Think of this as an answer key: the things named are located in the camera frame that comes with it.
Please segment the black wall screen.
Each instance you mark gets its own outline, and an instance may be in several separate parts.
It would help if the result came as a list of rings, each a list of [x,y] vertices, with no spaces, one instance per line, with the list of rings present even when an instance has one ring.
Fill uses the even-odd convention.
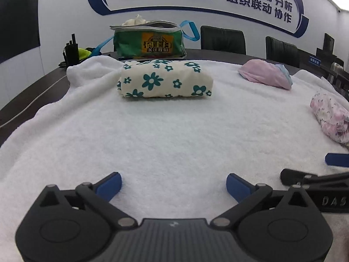
[[[1,0],[1,62],[40,46],[38,0]]]

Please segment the white terry towel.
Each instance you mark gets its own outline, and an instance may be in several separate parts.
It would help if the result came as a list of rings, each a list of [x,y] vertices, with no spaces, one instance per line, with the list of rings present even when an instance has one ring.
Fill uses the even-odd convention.
[[[42,189],[73,189],[122,175],[113,204],[143,218],[213,219],[234,205],[225,179],[282,184],[280,172],[337,173],[328,153],[346,153],[309,106],[324,82],[307,72],[291,90],[251,83],[235,64],[204,61],[206,98],[123,98],[120,62],[97,57],[69,69],[70,89],[41,108],[1,147],[1,260],[20,261],[15,232]]]

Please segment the pink floral garment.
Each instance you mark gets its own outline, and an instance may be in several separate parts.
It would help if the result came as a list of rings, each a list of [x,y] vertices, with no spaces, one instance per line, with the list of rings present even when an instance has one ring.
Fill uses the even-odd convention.
[[[330,93],[316,93],[310,103],[322,132],[333,141],[348,146],[348,109]]]

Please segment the black office chair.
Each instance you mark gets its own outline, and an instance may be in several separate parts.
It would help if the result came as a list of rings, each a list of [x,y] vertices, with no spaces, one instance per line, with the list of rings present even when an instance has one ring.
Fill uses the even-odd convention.
[[[201,26],[200,48],[246,55],[245,36],[240,30]]]
[[[266,59],[293,67],[300,65],[297,46],[270,36],[266,37]]]

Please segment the yellow-green object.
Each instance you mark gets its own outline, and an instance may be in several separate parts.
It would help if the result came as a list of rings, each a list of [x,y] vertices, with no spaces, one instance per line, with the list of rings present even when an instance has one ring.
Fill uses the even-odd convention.
[[[84,48],[78,48],[78,53],[79,53],[79,60],[85,60],[92,54],[92,52]]]

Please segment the green zipper bag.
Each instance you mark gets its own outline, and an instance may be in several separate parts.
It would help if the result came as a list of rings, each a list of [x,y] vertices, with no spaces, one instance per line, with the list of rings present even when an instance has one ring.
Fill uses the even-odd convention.
[[[198,41],[199,31],[193,21],[180,24],[155,20],[144,24],[111,26],[114,35],[92,50],[98,56],[101,48],[111,40],[120,60],[128,59],[182,59],[186,57],[184,39]]]

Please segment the cream green-flower garment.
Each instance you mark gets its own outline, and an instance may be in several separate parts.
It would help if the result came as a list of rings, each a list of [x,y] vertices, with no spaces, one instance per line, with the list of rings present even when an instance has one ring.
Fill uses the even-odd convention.
[[[125,62],[117,83],[125,98],[210,97],[214,81],[196,61]]]

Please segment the black walkie-talkie charger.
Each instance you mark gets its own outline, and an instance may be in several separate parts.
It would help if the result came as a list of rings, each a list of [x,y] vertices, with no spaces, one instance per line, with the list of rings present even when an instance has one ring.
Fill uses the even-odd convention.
[[[68,68],[69,66],[75,66],[80,62],[79,47],[74,33],[72,34],[72,39],[66,43],[63,50],[63,57],[64,61],[58,65],[59,68]]]

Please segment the pink garment blue trim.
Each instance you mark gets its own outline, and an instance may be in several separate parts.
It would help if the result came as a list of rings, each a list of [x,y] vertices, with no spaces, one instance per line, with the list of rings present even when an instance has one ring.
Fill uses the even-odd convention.
[[[249,82],[290,91],[293,81],[289,71],[283,64],[272,64],[260,59],[247,61],[238,69],[238,73]]]

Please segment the cream cloth on chair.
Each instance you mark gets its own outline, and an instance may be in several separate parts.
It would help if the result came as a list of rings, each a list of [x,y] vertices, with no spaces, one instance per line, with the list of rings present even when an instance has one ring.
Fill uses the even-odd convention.
[[[132,18],[123,22],[122,26],[129,27],[129,26],[137,26],[137,25],[146,24],[146,23],[148,23],[148,21],[138,14],[135,18]]]

